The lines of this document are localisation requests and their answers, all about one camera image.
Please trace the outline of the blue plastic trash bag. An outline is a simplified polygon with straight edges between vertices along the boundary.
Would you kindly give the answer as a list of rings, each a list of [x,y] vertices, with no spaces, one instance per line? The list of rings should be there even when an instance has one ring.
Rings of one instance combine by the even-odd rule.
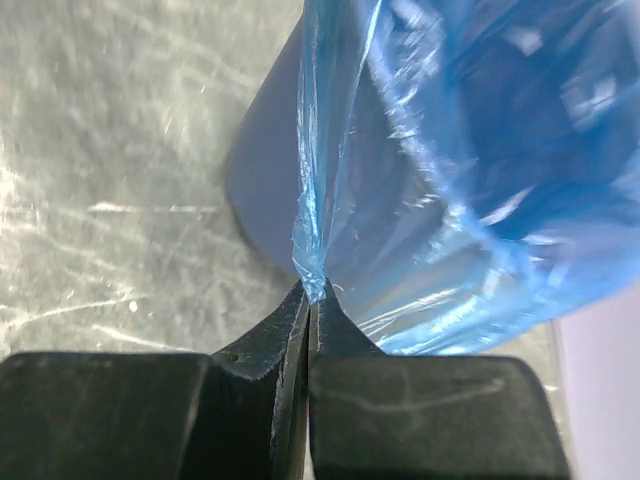
[[[383,351],[477,353],[639,275],[635,1],[308,1],[292,259]]]

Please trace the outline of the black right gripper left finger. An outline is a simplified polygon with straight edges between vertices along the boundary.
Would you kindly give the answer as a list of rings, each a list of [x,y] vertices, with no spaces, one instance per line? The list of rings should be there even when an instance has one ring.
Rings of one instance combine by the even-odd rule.
[[[5,479],[299,479],[301,286],[212,354],[32,351],[1,364]]]

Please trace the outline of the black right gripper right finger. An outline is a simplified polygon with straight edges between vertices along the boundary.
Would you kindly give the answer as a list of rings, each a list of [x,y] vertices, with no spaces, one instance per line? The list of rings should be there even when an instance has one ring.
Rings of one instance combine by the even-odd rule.
[[[392,356],[331,286],[309,319],[310,448],[319,479],[567,479],[534,371],[509,356]]]

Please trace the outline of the blue plastic trash bin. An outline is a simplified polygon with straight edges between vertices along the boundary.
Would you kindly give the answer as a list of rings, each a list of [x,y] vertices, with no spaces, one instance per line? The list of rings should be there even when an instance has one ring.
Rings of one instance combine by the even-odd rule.
[[[455,63],[465,140],[477,157],[467,199],[495,209],[529,185],[615,173],[630,141],[598,147],[561,99],[564,85],[616,90],[639,78],[639,46],[627,10],[578,1],[477,1]],[[297,81],[302,30],[295,27],[245,115],[226,183],[238,221],[257,248],[291,270],[297,212]]]

